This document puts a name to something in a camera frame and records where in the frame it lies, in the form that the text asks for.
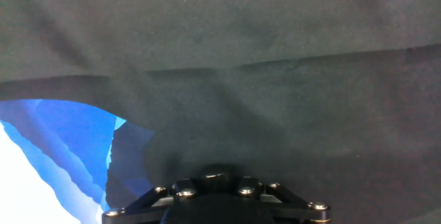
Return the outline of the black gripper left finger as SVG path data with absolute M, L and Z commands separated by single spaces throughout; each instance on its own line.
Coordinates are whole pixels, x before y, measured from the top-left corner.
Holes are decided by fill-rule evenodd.
M 102 214 L 102 224 L 160 223 L 179 200 L 197 195 L 191 179 L 175 181 L 169 187 L 153 187 L 127 207 L 110 209 Z

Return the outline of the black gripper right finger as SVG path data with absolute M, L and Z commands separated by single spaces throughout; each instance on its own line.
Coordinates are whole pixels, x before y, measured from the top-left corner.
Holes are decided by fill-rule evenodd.
M 240 177 L 237 195 L 257 204 L 271 217 L 299 223 L 330 223 L 331 207 L 307 202 L 278 182 L 261 183 L 257 178 Z

